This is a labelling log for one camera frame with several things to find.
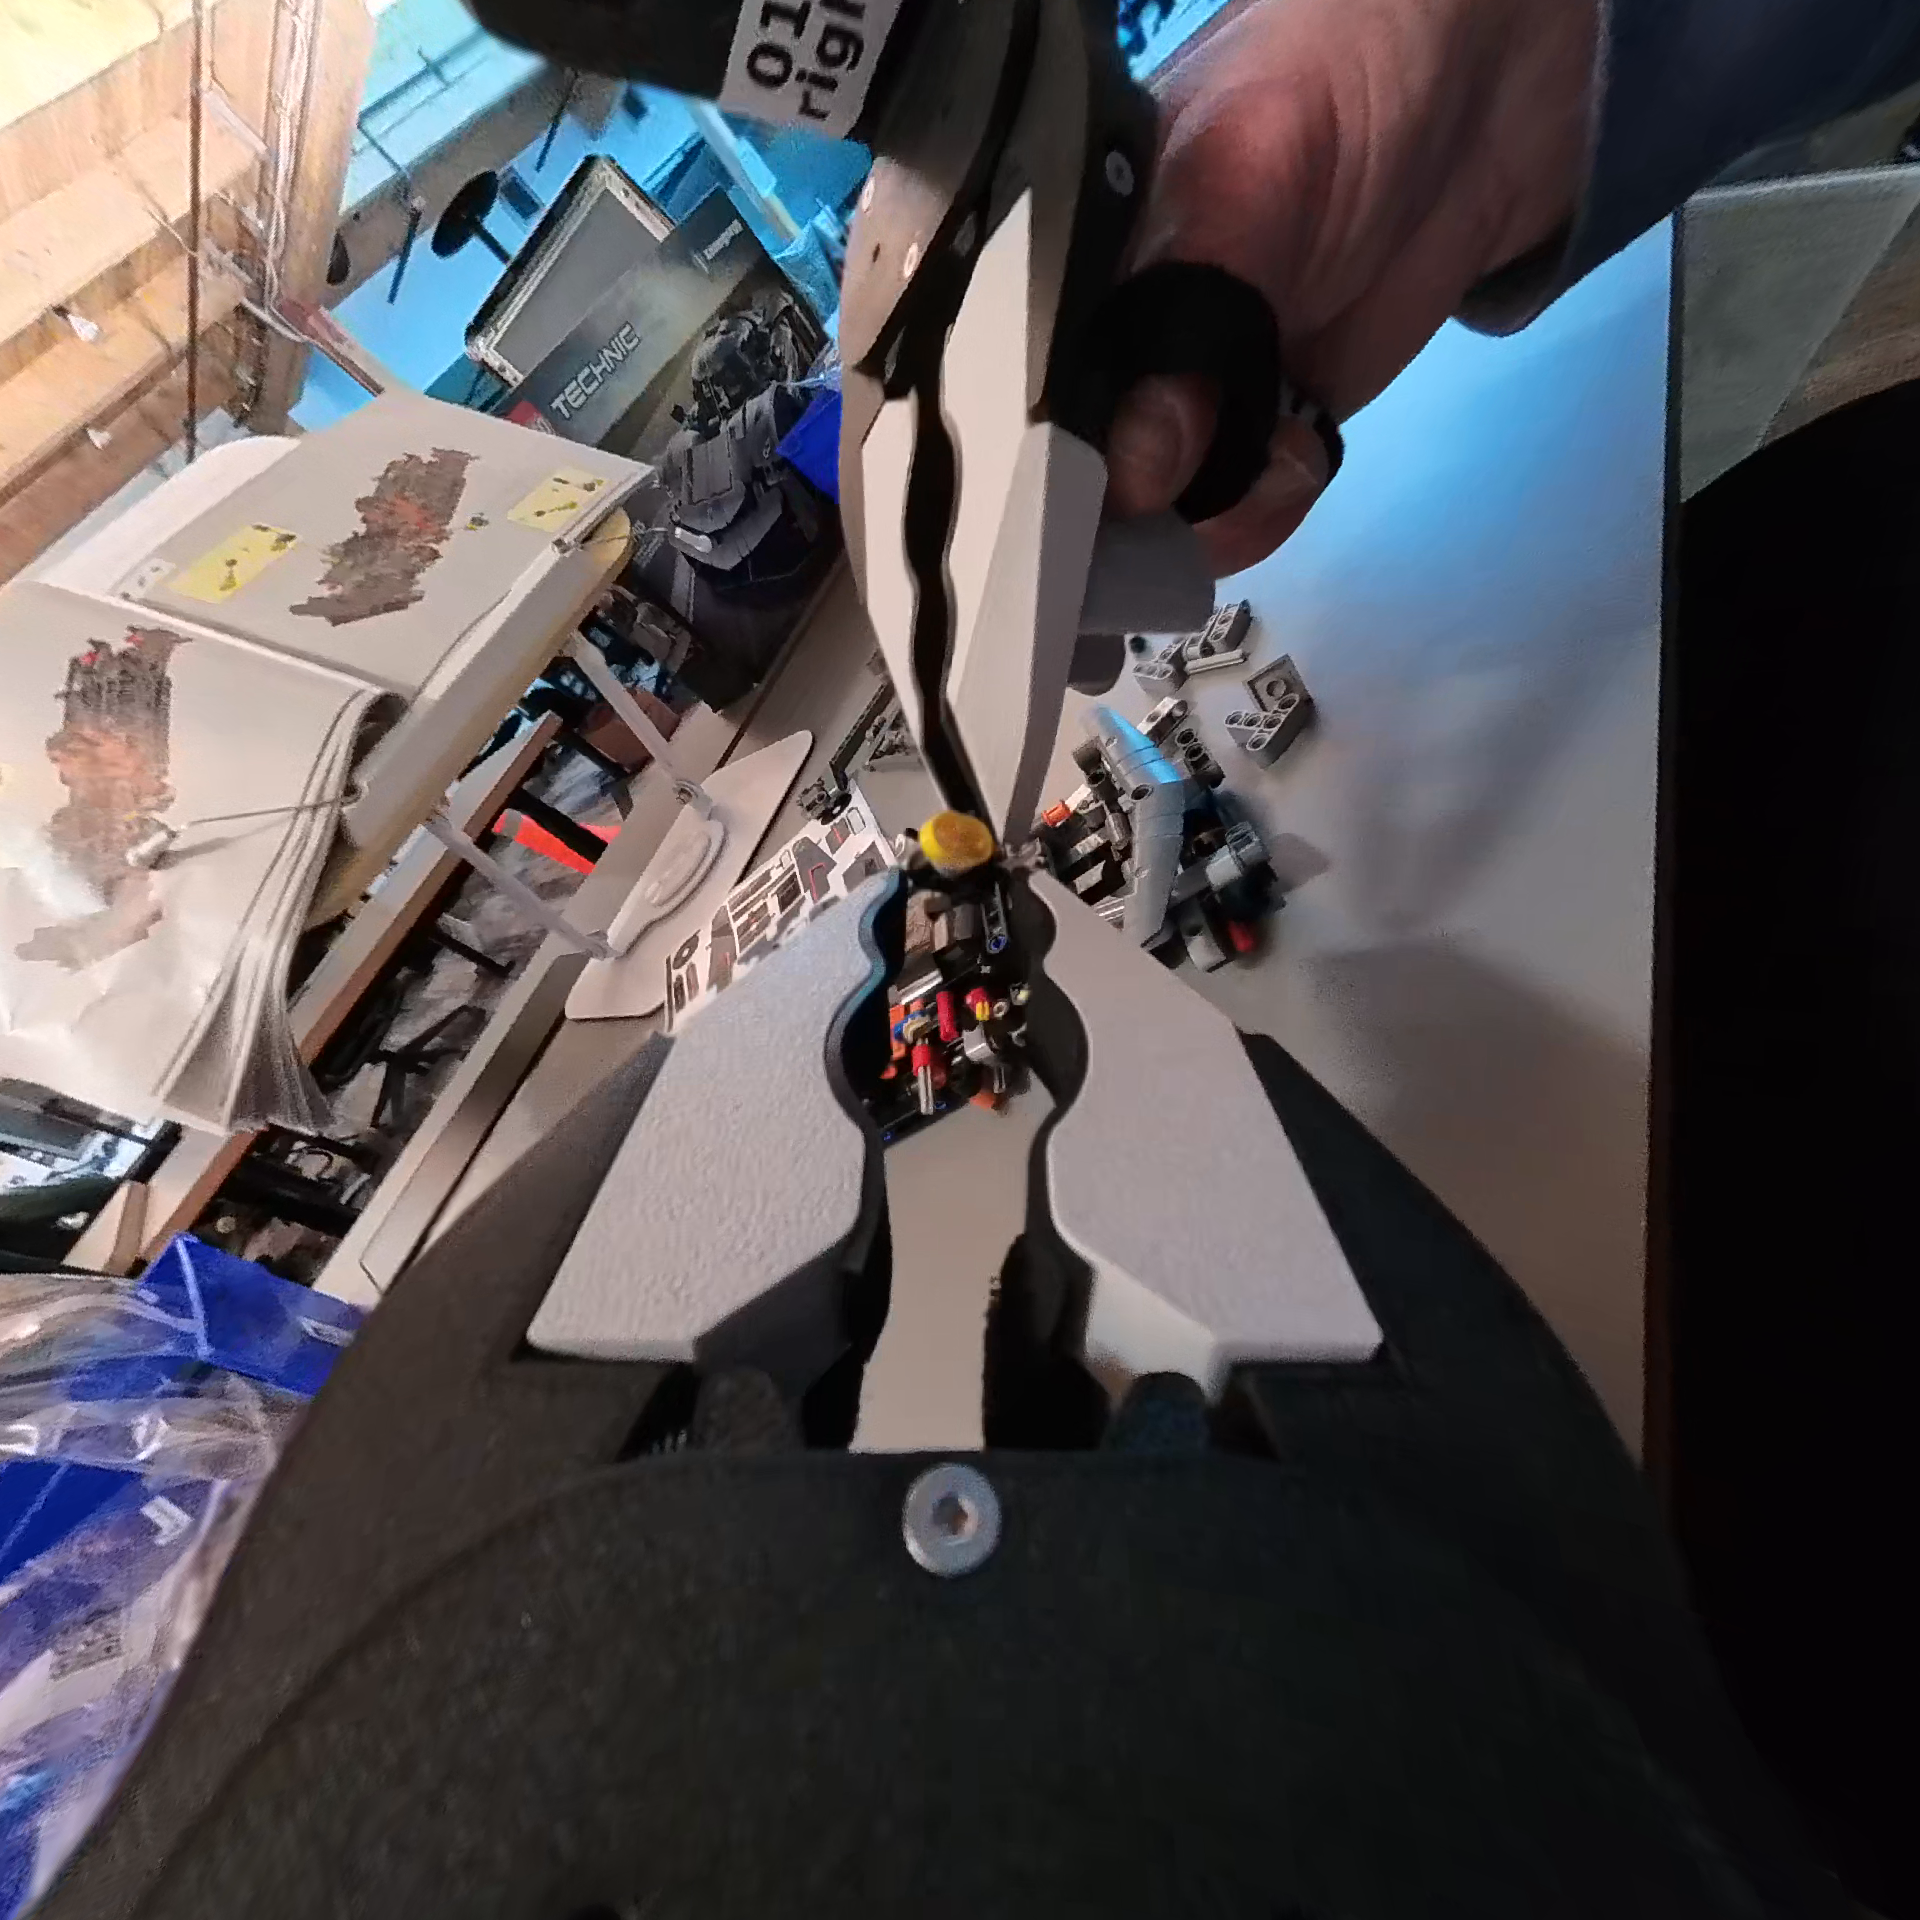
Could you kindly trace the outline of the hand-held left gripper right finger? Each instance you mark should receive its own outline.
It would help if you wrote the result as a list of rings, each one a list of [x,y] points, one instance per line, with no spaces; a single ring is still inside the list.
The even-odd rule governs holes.
[[[1094,1369],[1366,1362],[1381,1326],[1238,1029],[1061,882],[1045,981],[1086,1045],[1047,1136],[1047,1207],[1088,1269]]]

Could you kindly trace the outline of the small black yellow lego assembly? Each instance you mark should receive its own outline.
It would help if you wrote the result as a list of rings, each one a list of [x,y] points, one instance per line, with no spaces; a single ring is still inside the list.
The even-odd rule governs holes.
[[[919,829],[896,836],[896,856],[912,895],[975,903],[1001,877],[1001,845],[971,813],[939,808]]]

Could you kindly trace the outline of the partly built lego car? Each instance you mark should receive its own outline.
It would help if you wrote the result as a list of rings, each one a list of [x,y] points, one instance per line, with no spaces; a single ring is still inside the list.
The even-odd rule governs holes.
[[[1254,958],[1280,882],[1185,704],[1163,700],[1139,724],[1094,706],[1072,761],[1079,783],[1042,808],[1022,861],[1170,968]],[[999,1112],[1025,1089],[1033,992],[1010,872],[936,884],[915,834],[896,849],[909,871],[903,962],[886,992],[888,1057],[866,1094],[881,1145],[965,1106]]]

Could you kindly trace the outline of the person's right forearm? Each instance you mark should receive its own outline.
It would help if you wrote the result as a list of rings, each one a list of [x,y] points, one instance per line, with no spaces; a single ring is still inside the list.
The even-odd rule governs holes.
[[[1915,84],[1915,2],[1600,5],[1590,154],[1550,239],[1487,272],[1456,317],[1533,322],[1743,154]]]

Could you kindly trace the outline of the long dark lego beam with holes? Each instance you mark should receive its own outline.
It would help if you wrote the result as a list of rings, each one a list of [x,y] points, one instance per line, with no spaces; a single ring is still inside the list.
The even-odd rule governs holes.
[[[831,786],[849,790],[853,781],[874,765],[888,770],[921,765],[921,745],[890,682],[874,686],[870,700],[833,746],[829,756]]]

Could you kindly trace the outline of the black lego set box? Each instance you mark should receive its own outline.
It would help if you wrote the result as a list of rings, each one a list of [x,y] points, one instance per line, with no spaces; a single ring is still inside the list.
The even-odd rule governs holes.
[[[823,348],[805,295],[715,186],[505,405],[651,473],[629,498],[625,634],[710,709],[755,690],[843,557],[837,502],[776,454]]]

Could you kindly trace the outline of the light grey angled lego beam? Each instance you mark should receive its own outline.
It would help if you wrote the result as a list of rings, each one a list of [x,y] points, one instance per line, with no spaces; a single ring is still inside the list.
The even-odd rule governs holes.
[[[1294,656],[1261,662],[1240,682],[1240,700],[1222,714],[1222,732],[1238,756],[1267,770],[1313,719],[1313,700]]]

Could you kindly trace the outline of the lego sticker sheet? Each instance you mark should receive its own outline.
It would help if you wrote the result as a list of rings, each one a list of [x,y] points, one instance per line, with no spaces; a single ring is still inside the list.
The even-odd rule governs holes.
[[[683,1029],[737,975],[849,901],[866,879],[896,865],[893,839],[856,777],[816,781],[806,796],[823,808],[736,879],[705,921],[667,956],[664,1033]]]

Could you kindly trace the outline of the Lego Technic box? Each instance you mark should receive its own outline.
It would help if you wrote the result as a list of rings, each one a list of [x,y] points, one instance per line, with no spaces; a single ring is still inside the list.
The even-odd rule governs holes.
[[[463,332],[466,358],[507,389],[523,381],[674,228],[617,159],[589,154],[479,301]]]

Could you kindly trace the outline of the open lego instruction booklet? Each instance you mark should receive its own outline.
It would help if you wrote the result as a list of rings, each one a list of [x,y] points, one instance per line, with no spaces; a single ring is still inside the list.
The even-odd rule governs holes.
[[[651,477],[409,390],[224,447],[5,586],[5,1076],[303,1129],[293,970],[352,765],[537,552]]]

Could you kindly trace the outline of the person's right hand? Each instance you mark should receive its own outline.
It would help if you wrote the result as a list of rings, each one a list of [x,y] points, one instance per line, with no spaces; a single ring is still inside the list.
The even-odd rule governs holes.
[[[1158,74],[1127,273],[1256,287],[1281,372],[1346,422],[1472,287],[1567,237],[1597,54],[1586,2],[1226,7]]]

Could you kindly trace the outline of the red plastic object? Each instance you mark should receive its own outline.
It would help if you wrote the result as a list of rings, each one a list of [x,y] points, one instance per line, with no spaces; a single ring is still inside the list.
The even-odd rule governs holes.
[[[501,808],[491,823],[491,834],[563,871],[586,874],[617,829],[577,823],[552,806],[539,808],[527,800],[521,806]]]

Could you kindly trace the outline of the wooden book stand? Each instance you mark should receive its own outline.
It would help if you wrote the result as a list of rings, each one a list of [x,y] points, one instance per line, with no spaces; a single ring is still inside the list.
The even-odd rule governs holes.
[[[342,806],[303,928],[354,912],[401,844],[441,808],[463,768],[552,656],[575,640],[611,591],[634,545],[629,502],[599,511],[583,535],[545,544],[495,608],[430,671],[352,765]]]

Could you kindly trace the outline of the person's dark trouser legs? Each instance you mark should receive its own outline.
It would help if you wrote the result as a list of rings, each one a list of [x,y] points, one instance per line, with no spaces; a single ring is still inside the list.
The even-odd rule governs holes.
[[[1917,389],[1678,510],[1647,1450],[1737,1712],[1915,1914]]]

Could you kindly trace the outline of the blue white plastic bag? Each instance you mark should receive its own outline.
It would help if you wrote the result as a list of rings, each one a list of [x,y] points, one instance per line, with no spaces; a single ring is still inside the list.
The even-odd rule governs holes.
[[[133,1280],[5,1274],[1,1914],[120,1783],[366,1319],[190,1237]]]

